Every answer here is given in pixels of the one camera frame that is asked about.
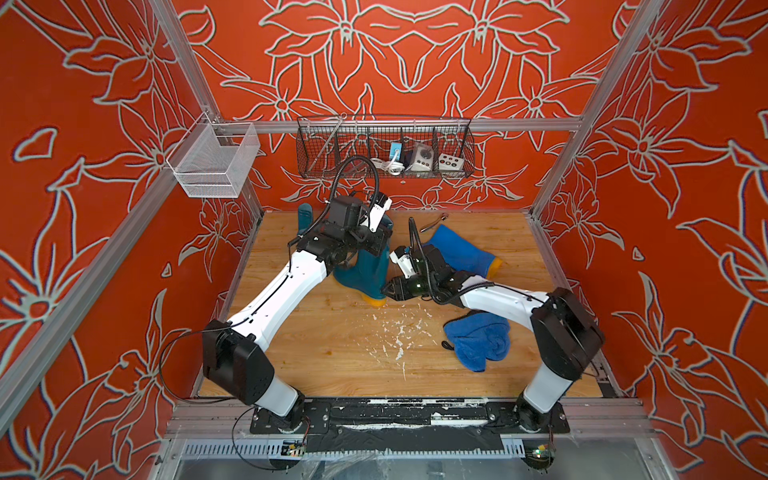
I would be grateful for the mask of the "white power adapter box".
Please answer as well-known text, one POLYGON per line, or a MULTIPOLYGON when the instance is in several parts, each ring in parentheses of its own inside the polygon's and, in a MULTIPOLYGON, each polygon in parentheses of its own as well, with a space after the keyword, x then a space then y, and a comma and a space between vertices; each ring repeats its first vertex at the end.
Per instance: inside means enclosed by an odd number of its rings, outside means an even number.
POLYGON ((411 154, 411 160, 407 167, 408 172, 431 172, 433 167, 434 151, 425 144, 417 143, 411 154))

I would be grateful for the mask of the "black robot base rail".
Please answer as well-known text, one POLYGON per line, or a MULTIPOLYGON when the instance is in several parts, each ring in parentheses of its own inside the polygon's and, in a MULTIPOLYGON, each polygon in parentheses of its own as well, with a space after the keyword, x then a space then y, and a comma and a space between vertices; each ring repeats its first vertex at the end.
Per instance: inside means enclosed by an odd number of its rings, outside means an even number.
POLYGON ((315 397, 294 430, 259 411, 250 432, 274 459, 522 459, 570 426, 561 405, 526 415, 509 399, 315 397))

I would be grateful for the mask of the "teal rubber boot orange sole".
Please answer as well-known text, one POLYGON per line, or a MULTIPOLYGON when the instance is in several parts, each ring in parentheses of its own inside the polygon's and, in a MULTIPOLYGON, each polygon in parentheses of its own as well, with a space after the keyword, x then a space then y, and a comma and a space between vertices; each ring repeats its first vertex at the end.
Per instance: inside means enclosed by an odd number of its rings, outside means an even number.
POLYGON ((315 217, 312 205, 309 203, 300 204, 297 210, 297 215, 297 235, 303 236, 312 228, 312 225, 314 224, 315 217))

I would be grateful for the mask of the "white socket box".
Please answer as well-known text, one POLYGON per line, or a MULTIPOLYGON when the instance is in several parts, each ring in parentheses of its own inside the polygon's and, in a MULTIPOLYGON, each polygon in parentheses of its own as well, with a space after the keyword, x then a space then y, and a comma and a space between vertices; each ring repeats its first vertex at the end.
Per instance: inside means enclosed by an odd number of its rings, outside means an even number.
POLYGON ((437 170, 442 175, 462 176, 465 160, 461 157, 441 153, 438 157, 437 170))

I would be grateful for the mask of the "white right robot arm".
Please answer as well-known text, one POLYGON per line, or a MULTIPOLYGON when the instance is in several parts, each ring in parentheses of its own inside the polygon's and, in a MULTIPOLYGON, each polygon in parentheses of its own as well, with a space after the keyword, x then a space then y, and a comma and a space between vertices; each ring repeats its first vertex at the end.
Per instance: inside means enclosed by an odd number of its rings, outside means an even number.
POLYGON ((542 428, 604 344, 594 317, 566 288, 537 292, 496 283, 452 268, 433 245, 399 247, 390 259, 401 273, 383 288, 388 298, 425 297, 466 309, 466 315, 444 324, 443 345, 467 369, 483 372, 488 362, 502 360, 511 349, 512 325, 532 332, 540 365, 513 410, 527 431, 542 428))

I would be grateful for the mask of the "clear plastic wall bin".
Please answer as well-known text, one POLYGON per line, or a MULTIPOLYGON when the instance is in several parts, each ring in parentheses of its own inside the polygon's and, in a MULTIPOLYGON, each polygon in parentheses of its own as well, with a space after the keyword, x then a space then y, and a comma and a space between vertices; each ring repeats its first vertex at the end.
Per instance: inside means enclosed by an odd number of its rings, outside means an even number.
POLYGON ((252 124, 229 130, 223 124, 198 123, 166 160, 190 198, 237 198, 261 148, 252 124))

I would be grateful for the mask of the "blue microfiber cloth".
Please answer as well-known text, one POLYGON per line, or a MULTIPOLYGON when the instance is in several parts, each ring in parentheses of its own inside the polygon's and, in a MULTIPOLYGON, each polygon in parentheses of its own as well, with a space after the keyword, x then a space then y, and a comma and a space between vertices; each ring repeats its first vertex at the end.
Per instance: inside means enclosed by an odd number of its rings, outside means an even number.
POLYGON ((504 360, 510 350, 509 321, 498 315, 473 311, 443 325, 444 349, 474 373, 484 372, 487 363, 504 360))

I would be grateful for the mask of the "blue rubber boot orange sole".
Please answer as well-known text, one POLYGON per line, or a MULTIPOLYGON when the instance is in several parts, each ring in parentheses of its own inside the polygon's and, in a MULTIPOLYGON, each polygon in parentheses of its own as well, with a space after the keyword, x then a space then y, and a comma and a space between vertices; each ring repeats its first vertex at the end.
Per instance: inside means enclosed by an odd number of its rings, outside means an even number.
POLYGON ((503 262, 497 256, 473 245, 459 234, 440 225, 426 246, 435 247, 444 261, 457 271, 467 271, 486 279, 493 279, 503 262))

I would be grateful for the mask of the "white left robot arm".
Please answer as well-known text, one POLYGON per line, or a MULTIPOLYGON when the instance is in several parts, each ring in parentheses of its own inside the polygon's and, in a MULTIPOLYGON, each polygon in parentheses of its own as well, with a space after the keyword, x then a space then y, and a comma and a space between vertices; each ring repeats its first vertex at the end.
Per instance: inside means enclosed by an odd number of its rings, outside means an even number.
POLYGON ((304 297, 348 256, 387 256, 392 230, 388 217, 350 228, 323 221, 296 238, 288 263, 260 294, 229 319, 206 325, 203 376, 243 404, 271 413, 282 429, 296 429, 304 395, 279 378, 266 351, 304 297))

